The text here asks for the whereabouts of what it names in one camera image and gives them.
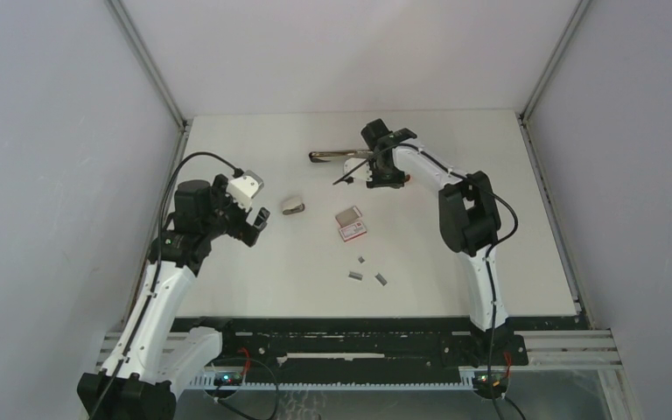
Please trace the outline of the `staple box tray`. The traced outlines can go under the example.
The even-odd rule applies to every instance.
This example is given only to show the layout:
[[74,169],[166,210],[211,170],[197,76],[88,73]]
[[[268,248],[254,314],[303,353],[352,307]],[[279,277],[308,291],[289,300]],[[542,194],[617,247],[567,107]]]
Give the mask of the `staple box tray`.
[[341,228],[355,223],[362,217],[361,210],[357,206],[351,206],[335,215],[335,220]]

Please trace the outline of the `silver staple strip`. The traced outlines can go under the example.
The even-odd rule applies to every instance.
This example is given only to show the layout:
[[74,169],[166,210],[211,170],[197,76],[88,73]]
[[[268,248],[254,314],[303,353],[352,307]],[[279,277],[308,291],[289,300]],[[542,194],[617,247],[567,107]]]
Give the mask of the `silver staple strip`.
[[374,277],[382,286],[386,286],[388,284],[387,279],[381,273],[377,273]]
[[348,273],[348,277],[353,279],[353,280],[357,280],[357,281],[362,281],[363,280],[363,275],[361,273],[354,272],[354,271],[350,271]]

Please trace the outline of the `red white staple box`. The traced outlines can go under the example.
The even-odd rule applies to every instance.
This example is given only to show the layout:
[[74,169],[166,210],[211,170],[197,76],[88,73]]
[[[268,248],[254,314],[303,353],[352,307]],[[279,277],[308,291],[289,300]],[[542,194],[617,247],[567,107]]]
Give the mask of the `red white staple box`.
[[367,232],[368,230],[366,226],[360,220],[345,225],[339,229],[339,235],[343,242],[350,242],[353,239],[365,235]]

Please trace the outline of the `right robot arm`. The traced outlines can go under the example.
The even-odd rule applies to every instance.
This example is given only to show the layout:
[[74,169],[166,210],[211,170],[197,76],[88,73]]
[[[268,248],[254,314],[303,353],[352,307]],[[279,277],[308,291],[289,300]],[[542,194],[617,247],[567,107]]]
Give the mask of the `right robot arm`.
[[377,119],[360,134],[371,151],[368,188],[401,188],[410,179],[436,195],[439,234],[465,269],[470,320],[481,332],[471,339],[472,356],[483,364],[495,363],[506,350],[504,339],[493,330],[505,329],[508,322],[495,264],[496,248],[508,239],[499,236],[498,205],[508,203],[493,192],[483,171],[453,168],[427,151],[410,129],[391,130]]

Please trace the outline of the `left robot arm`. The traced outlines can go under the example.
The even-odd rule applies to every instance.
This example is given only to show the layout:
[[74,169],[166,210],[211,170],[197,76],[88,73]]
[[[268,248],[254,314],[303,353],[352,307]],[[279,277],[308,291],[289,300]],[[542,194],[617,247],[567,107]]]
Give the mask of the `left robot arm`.
[[228,236],[256,244],[270,216],[261,208],[248,222],[263,180],[238,170],[179,183],[171,211],[152,242],[142,287],[120,338],[96,373],[85,373],[77,394],[91,419],[172,419],[178,399],[209,362],[232,362],[237,339],[213,327],[194,327],[169,354],[167,337],[212,242]]

